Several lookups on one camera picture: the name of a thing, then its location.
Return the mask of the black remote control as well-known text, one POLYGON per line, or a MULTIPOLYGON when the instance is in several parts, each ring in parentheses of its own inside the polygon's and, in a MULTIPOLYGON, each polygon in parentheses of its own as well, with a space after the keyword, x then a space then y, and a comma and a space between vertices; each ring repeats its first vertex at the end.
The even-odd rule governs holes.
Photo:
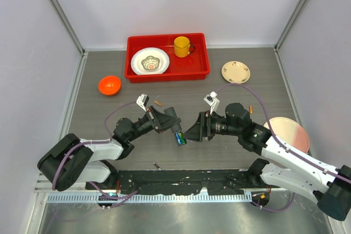
MULTIPOLYGON (((174 118, 177 118, 177 114, 176 114, 176 111, 173 107, 169 107, 169 108, 166 108, 164 110, 165 114, 169 115, 169 116, 172 116, 174 118)), ((182 128, 181 128, 181 125, 180 125, 180 121, 177 122, 176 124, 172 125, 171 126, 171 132, 173 133, 173 136, 174 136, 174 139, 177 143, 177 140, 176 140, 176 136, 175 136, 175 133, 179 133, 179 132, 182 132, 182 128)))

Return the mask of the blue battery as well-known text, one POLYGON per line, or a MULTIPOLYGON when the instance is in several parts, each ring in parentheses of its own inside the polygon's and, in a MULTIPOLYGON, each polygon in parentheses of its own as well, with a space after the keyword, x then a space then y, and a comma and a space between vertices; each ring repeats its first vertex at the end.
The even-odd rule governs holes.
POLYGON ((175 137, 176 137, 178 145, 182 145, 183 141, 182 141, 181 135, 179 133, 175 133, 175 137))

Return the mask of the green yellow battery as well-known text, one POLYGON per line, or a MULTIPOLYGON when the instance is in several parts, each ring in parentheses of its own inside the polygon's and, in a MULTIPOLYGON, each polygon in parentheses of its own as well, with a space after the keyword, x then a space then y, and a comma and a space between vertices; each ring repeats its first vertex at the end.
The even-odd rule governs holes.
POLYGON ((186 144, 186 140, 183 137, 183 133, 179 132, 178 135, 179 135, 180 141, 182 142, 182 145, 185 145, 186 144))

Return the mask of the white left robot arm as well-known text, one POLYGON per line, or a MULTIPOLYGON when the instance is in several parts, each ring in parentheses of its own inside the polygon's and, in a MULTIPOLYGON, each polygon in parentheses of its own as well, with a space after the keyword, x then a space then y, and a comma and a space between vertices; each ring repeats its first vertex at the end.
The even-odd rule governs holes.
POLYGON ((157 133, 171 130, 181 144, 180 122, 173 107, 160 112, 150 106, 135 122, 128 118, 118 120, 109 139, 85 140, 74 133, 67 134, 38 161, 37 168, 57 191, 65 191, 79 182, 85 183, 87 189, 109 190, 117 186, 119 177, 110 161, 126 158, 134 149, 132 141, 153 130, 157 133))

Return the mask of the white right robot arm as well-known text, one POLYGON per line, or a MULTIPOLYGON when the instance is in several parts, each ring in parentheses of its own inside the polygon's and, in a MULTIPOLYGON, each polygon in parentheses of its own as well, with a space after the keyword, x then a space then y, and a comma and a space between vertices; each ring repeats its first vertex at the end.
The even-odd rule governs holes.
POLYGON ((259 158, 250 166, 247 179, 253 187, 278 186, 312 202, 329 217, 344 221, 350 211, 350 167, 337 168, 296 149, 251 120, 240 103, 229 104, 225 116, 200 112, 184 138, 201 142, 215 135, 237 137, 238 143, 259 158))

